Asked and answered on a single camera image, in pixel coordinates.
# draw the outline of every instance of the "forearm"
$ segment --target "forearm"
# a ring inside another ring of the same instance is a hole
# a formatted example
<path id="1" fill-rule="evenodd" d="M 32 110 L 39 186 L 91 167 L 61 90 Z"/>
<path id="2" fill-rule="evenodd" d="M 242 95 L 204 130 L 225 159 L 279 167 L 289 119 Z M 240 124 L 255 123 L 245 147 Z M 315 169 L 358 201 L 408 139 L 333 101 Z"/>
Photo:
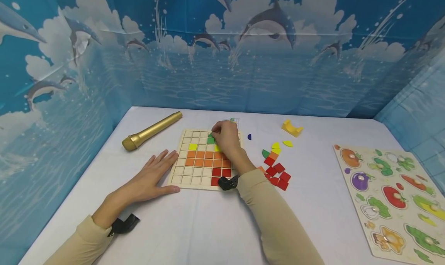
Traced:
<path id="1" fill-rule="evenodd" d="M 264 254 L 271 265 L 322 265 L 318 251 L 286 201 L 259 169 L 238 180 L 240 196 L 260 228 Z"/>

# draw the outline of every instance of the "orange tile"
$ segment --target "orange tile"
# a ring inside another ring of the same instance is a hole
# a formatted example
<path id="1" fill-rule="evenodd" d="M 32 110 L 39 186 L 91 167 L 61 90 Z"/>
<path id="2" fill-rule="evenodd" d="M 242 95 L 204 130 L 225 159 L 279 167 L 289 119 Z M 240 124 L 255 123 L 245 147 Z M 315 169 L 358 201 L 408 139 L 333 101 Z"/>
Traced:
<path id="1" fill-rule="evenodd" d="M 232 166 L 232 162 L 229 160 L 222 160 L 222 167 L 223 168 L 230 168 Z"/>
<path id="2" fill-rule="evenodd" d="M 185 160 L 185 165 L 193 166 L 193 164 L 194 164 L 194 159 L 187 159 L 187 160 Z"/>
<path id="3" fill-rule="evenodd" d="M 211 151 L 206 151 L 206 156 L 205 156 L 205 158 L 206 158 L 206 159 L 213 159 L 213 152 L 211 152 Z"/>
<path id="4" fill-rule="evenodd" d="M 203 166 L 203 165 L 204 165 L 204 159 L 195 160 L 195 166 Z"/>
<path id="5" fill-rule="evenodd" d="M 222 159 L 223 154 L 221 152 L 215 152 L 215 159 Z"/>
<path id="6" fill-rule="evenodd" d="M 269 157 L 274 159 L 274 160 L 277 160 L 278 159 L 278 154 L 275 153 L 275 152 L 270 152 Z"/>
<path id="7" fill-rule="evenodd" d="M 196 151 L 188 151 L 188 153 L 187 153 L 188 158 L 194 158 L 195 155 L 196 155 Z"/>
<path id="8" fill-rule="evenodd" d="M 200 159 L 204 159 L 204 151 L 196 151 L 196 157 Z"/>
<path id="9" fill-rule="evenodd" d="M 213 160 L 213 167 L 214 168 L 220 168 L 223 166 L 223 161 L 222 160 Z"/>
<path id="10" fill-rule="evenodd" d="M 212 163 L 213 163 L 213 160 L 208 160 L 208 159 L 204 160 L 204 166 L 206 168 L 211 168 L 212 167 Z"/>

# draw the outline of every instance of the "purple eggplant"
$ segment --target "purple eggplant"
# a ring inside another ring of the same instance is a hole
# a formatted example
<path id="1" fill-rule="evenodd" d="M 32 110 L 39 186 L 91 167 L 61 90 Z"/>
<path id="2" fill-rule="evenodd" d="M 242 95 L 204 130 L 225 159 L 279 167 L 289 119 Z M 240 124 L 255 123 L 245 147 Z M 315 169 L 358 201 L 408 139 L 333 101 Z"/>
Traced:
<path id="1" fill-rule="evenodd" d="M 356 172 L 351 177 L 351 183 L 354 188 L 361 192 L 364 192 L 368 190 L 369 181 L 371 181 L 372 179 L 375 179 L 375 177 L 364 172 Z"/>

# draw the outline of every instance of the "peg puzzle board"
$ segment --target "peg puzzle board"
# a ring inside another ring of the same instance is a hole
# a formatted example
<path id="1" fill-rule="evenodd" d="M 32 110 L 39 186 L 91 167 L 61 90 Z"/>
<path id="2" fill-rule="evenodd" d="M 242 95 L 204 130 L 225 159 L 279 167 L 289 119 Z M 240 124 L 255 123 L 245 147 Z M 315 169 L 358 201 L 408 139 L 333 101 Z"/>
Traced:
<path id="1" fill-rule="evenodd" d="M 445 198 L 413 154 L 334 149 L 372 255 L 445 264 Z"/>
<path id="2" fill-rule="evenodd" d="M 178 160 L 173 164 L 168 184 L 185 189 L 222 191 L 218 180 L 237 175 L 232 163 L 220 152 L 211 131 L 186 129 L 179 141 Z M 241 133 L 238 139 L 243 147 Z"/>

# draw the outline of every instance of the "gold microphone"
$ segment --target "gold microphone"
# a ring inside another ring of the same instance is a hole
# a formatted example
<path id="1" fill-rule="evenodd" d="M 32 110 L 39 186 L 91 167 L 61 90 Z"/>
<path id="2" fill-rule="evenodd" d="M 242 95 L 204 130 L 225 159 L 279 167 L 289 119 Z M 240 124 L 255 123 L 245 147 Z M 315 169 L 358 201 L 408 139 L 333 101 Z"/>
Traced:
<path id="1" fill-rule="evenodd" d="M 146 142 L 149 138 L 178 121 L 181 117 L 181 112 L 175 112 L 172 115 L 162 119 L 161 121 L 151 125 L 145 130 L 142 130 L 137 134 L 128 136 L 122 141 L 122 145 L 127 151 L 133 151 L 141 146 L 144 142 Z"/>

